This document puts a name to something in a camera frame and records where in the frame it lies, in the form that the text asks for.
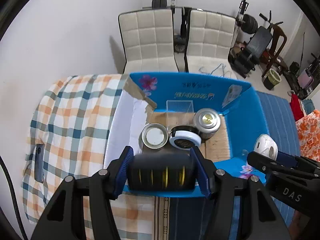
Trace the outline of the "blue cardboard box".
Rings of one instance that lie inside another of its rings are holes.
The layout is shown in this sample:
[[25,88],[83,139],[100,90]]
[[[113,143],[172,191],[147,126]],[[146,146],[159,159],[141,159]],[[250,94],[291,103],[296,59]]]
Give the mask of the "blue cardboard box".
[[243,150],[268,133],[250,83],[191,73],[131,73],[108,138],[103,182],[157,197],[211,197],[217,180],[239,175]]

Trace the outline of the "black weight bench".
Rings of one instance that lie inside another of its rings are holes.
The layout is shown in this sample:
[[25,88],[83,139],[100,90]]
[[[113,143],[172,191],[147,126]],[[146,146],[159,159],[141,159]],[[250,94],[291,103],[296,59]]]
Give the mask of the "black weight bench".
[[255,71],[256,65],[260,63],[260,57],[272,40],[268,29],[260,26],[244,47],[233,47],[228,55],[228,61],[232,70],[244,79],[250,71]]

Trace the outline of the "orange floral cloth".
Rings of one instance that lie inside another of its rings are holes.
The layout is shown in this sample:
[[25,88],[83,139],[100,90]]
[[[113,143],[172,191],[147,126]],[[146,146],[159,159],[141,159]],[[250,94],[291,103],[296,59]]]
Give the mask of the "orange floral cloth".
[[314,110],[296,122],[300,153],[319,162],[320,160],[320,111]]

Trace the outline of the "barbell weight rack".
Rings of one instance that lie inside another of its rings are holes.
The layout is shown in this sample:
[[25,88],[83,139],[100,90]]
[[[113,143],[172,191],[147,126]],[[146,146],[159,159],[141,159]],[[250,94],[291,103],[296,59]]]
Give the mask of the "barbell weight rack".
[[241,0],[239,11],[235,18],[233,43],[236,42],[240,30],[247,34],[254,34],[258,29],[257,20],[253,16],[245,13],[248,5],[247,0]]

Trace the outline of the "right white quilted chair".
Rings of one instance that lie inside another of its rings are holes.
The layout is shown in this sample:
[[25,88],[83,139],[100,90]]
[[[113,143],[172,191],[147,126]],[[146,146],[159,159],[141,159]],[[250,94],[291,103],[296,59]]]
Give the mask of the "right white quilted chair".
[[185,71],[236,79],[228,62],[235,18],[218,12],[193,9],[188,20]]

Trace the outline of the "white oval device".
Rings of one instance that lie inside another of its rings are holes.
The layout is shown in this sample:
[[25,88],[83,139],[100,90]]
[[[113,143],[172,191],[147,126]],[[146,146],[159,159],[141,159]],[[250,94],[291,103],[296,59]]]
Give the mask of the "white oval device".
[[254,152],[276,160],[278,156],[278,146],[268,134],[261,134],[255,142]]

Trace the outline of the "red cloth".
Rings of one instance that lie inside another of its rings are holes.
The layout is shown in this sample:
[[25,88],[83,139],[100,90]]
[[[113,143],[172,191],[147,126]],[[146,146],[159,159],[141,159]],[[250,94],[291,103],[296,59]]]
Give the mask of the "red cloth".
[[295,121],[298,121],[304,117],[300,100],[296,94],[291,94],[290,107],[291,107]]

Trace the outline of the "silver round tin gold lid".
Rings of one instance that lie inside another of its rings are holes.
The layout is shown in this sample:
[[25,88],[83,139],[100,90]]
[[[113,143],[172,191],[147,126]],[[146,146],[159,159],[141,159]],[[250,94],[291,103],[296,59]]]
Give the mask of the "silver round tin gold lid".
[[193,124],[202,140],[210,139],[220,128],[219,114],[211,108],[198,110],[193,117]]

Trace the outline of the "white quilted chair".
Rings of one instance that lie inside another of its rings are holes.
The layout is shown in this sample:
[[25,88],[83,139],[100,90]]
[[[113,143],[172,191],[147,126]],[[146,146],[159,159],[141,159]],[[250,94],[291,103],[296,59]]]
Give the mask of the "white quilted chair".
[[126,60],[125,74],[178,72],[170,9],[122,13],[118,23]]
[[188,20],[185,71],[236,79],[228,62],[235,18],[218,12],[193,9]]

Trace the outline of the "brown wooden chair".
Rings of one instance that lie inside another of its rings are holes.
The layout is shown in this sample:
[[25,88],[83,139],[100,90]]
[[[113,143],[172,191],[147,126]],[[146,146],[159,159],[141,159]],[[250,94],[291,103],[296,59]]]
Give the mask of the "brown wooden chair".
[[[260,57],[260,61],[266,64],[266,69],[264,70],[261,77],[265,77],[267,72],[271,69],[272,65],[276,62],[279,54],[281,53],[287,42],[287,36],[279,26],[282,23],[283,22],[278,22],[275,24],[271,23],[268,28],[269,31],[272,31],[272,43],[270,49],[265,49]],[[280,47],[277,49],[277,44],[281,37],[283,38],[283,41]]]

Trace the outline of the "dark smartphone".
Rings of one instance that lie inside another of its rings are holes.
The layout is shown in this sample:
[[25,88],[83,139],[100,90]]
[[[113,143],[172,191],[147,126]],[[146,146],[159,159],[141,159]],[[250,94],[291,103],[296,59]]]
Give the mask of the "dark smartphone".
[[37,144],[35,148],[34,177],[40,183],[43,183],[43,155],[44,144]]

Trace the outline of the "black white round container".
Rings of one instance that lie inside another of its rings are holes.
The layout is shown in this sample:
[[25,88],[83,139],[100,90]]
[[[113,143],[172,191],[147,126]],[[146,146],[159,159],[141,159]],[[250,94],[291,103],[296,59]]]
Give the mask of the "black white round container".
[[170,131],[169,142],[179,150],[188,151],[192,147],[200,147],[202,139],[198,129],[193,126],[175,126]]

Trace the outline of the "left white quilted chair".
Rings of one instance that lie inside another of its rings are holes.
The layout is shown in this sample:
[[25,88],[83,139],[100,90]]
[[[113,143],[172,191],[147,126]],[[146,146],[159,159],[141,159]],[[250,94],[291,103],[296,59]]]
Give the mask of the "left white quilted chair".
[[122,13],[118,23],[126,60],[125,74],[178,72],[170,9]]

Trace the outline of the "plaid checkered cloth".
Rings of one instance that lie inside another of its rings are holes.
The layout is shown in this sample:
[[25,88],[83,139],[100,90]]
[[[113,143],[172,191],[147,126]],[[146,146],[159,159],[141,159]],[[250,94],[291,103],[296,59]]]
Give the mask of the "plaid checkered cloth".
[[[121,74],[70,76],[45,92],[31,119],[22,177],[23,208],[31,224],[66,176],[86,178],[102,168],[123,90],[150,95]],[[44,144],[43,183],[34,177],[37,144]]]

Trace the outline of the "blue striped blanket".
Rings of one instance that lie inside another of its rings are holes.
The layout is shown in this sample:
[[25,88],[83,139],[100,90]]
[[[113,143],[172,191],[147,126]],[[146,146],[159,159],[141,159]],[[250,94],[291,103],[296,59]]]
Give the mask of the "blue striped blanket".
[[[257,92],[265,113],[271,138],[276,142],[278,150],[291,155],[300,156],[300,146],[295,119],[286,99]],[[247,179],[252,174],[245,170],[247,164],[232,164],[232,168],[224,165],[227,172],[234,177]],[[290,226],[294,209],[272,197],[285,224]],[[238,231],[240,197],[234,198],[233,218],[229,239],[236,239]],[[206,198],[171,198],[169,216],[168,239],[203,239],[210,214],[213,210],[213,201]]]

